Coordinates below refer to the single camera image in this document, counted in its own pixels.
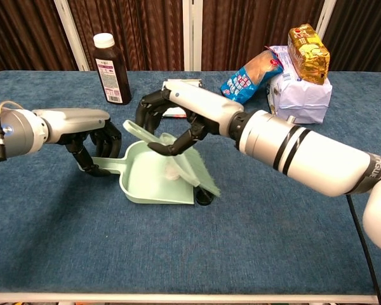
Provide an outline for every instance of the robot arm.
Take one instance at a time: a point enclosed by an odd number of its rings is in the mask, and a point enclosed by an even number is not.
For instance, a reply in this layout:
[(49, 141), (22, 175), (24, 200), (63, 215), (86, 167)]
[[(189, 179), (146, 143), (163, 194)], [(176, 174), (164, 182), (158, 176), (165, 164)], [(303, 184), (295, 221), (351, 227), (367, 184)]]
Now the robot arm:
[(244, 112), (243, 106), (221, 95), (181, 81), (143, 97), (136, 123), (154, 132), (162, 112), (181, 107), (190, 129), (172, 145), (150, 143), (159, 154), (180, 154), (207, 133), (233, 139), (236, 148), (273, 169), (327, 196), (370, 193), (364, 228), (381, 248), (381, 156), (282, 120), (265, 111)]
[(110, 174), (93, 164), (83, 146), (89, 135), (97, 146), (97, 156), (118, 157), (121, 133), (107, 112), (80, 108), (28, 111), (13, 102), (4, 103), (21, 109), (0, 107), (0, 161), (34, 153), (43, 144), (60, 144), (66, 146), (86, 173), (96, 177)]

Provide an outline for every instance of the curtain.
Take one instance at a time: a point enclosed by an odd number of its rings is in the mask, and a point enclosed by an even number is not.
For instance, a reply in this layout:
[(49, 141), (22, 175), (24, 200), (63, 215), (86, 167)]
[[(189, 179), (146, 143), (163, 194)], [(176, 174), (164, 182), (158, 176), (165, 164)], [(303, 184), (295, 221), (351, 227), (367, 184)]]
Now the curtain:
[(337, 0), (323, 42), (329, 70), (381, 72), (381, 0)]
[(184, 69), (182, 0), (69, 0), (90, 69), (93, 36), (110, 32), (128, 70)]
[(286, 45), (288, 31), (316, 28), (324, 0), (203, 1), (202, 70), (238, 70), (265, 46)]
[(76, 69), (53, 1), (0, 0), (0, 71)]

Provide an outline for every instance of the table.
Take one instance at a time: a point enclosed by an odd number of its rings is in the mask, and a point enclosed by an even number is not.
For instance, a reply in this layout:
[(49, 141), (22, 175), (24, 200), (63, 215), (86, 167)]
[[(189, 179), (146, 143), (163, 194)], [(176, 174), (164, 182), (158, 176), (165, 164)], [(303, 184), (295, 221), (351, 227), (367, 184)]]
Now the table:
[[(137, 139), (122, 124), (141, 96), (167, 78), (201, 78), (218, 93), (230, 75), (129, 72), (133, 100), (122, 107), (105, 102), (95, 72), (3, 71), (0, 101), (103, 109), (123, 133), (123, 157)], [(329, 79), (325, 121), (308, 127), (381, 155), (381, 73)], [(265, 90), (245, 108), (268, 111)], [(159, 132), (186, 128), (165, 119)], [(230, 139), (195, 148), (222, 190), (207, 207), (134, 204), (117, 175), (85, 175), (55, 144), (0, 163), (0, 301), (376, 302), (343, 196), (308, 189)], [(360, 218), (367, 198), (353, 197)], [(381, 288), (381, 250), (367, 240)]]

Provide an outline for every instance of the brown bottle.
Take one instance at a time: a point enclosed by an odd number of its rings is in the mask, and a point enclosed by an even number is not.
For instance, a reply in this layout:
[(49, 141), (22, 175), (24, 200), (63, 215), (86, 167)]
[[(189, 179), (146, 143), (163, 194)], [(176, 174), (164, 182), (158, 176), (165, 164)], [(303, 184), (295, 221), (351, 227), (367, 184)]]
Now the brown bottle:
[(131, 101), (130, 85), (123, 56), (114, 43), (112, 34), (100, 33), (93, 37), (97, 72), (102, 82), (106, 101), (127, 105)]

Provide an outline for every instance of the white box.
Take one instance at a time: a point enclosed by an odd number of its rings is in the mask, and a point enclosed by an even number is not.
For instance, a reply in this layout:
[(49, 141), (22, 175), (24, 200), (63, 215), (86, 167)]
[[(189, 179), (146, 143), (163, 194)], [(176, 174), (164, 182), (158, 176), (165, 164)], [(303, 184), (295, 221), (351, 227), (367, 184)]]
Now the white box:
[(329, 108), (332, 85), (329, 79), (317, 85), (300, 79), (288, 54), (288, 46), (271, 46), (284, 71), (270, 79), (267, 98), (271, 113), (282, 119), (296, 117), (296, 124), (323, 123)]

